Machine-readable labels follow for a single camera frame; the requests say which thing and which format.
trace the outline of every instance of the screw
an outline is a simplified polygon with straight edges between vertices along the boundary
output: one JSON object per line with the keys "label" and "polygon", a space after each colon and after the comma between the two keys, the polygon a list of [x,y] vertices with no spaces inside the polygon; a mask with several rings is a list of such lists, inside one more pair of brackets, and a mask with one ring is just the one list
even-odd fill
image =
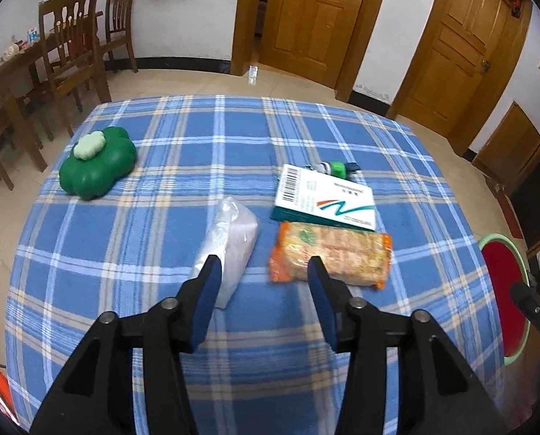
{"label": "screw", "polygon": [[350,298],[348,300],[348,303],[350,304],[351,307],[354,307],[355,309],[362,309],[364,307],[366,307],[367,305],[367,302],[363,299],[363,298]]}
{"label": "screw", "polygon": [[179,301],[175,298],[165,298],[161,301],[161,307],[167,309],[168,311],[175,309],[179,305]]}
{"label": "screw", "polygon": [[106,311],[106,312],[103,312],[100,315],[99,321],[100,321],[101,324],[110,324],[112,321],[115,320],[116,316],[117,316],[117,314],[115,314],[114,312]]}
{"label": "screw", "polygon": [[415,312],[413,312],[413,317],[419,322],[429,322],[431,319],[431,314],[423,309],[417,309]]}

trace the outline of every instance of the beige floor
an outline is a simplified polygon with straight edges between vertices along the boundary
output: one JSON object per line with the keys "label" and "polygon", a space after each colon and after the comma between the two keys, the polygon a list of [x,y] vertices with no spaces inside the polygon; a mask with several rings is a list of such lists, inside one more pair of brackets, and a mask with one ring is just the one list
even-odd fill
{"label": "beige floor", "polygon": [[[260,66],[255,84],[248,81],[248,74],[238,78],[203,72],[145,70],[138,74],[123,71],[108,76],[112,99],[115,101],[162,94],[235,94],[291,98],[358,109],[335,100],[334,92],[329,88],[264,66]],[[94,107],[96,97],[92,93],[81,90],[84,114],[79,114],[73,100],[67,98],[67,108],[74,125],[82,122]],[[47,163],[52,164],[66,145],[68,136],[57,122],[54,107],[44,107],[34,116],[45,116],[54,128],[53,142],[41,136],[44,142],[42,154]],[[408,119],[401,118],[400,121],[414,130],[441,168],[476,238],[490,232],[500,232],[511,238],[504,216],[481,172],[457,157],[443,137]],[[5,363],[4,309],[10,269],[25,218],[48,172],[37,171],[21,149],[12,151],[6,147],[0,157],[15,184],[11,192],[4,184],[0,184],[0,363]],[[515,242],[525,252],[525,243]]]}

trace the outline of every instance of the barcode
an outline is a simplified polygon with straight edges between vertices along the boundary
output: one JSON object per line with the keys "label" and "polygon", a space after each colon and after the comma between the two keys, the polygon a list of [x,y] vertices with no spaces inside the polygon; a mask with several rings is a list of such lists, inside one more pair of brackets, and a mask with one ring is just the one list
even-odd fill
{"label": "barcode", "polygon": [[298,184],[298,171],[293,168],[286,170],[286,181],[284,182],[284,201],[294,201],[296,195],[296,185]]}

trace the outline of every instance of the plaid tablecloth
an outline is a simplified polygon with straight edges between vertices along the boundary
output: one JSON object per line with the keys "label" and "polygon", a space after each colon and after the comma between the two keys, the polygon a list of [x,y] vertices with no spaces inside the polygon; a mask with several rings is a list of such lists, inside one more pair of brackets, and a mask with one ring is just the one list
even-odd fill
{"label": "plaid tablecloth", "polygon": [[[381,309],[428,309],[494,398],[503,348],[493,290],[452,191],[409,128],[367,113],[273,98],[179,96],[98,106],[91,130],[127,129],[138,161],[103,198],[84,202],[42,187],[22,232],[7,303],[8,378],[28,427],[63,363],[105,310],[144,312],[174,296],[224,195],[260,224],[248,267],[206,341],[184,355],[199,432],[334,434],[348,357],[324,342],[305,282],[268,282],[278,224],[269,219],[284,163],[357,162],[391,234],[384,290],[353,287]],[[397,355],[389,353],[387,422],[397,416]],[[134,359],[137,432],[144,418],[141,353]]]}

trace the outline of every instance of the door lock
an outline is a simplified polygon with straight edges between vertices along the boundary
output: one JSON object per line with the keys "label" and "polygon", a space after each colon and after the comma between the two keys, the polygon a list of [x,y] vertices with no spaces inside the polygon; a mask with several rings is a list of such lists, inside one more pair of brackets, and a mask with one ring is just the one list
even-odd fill
{"label": "door lock", "polygon": [[483,60],[482,61],[482,71],[481,74],[485,75],[487,72],[489,72],[489,69],[491,68],[491,62],[489,60]]}

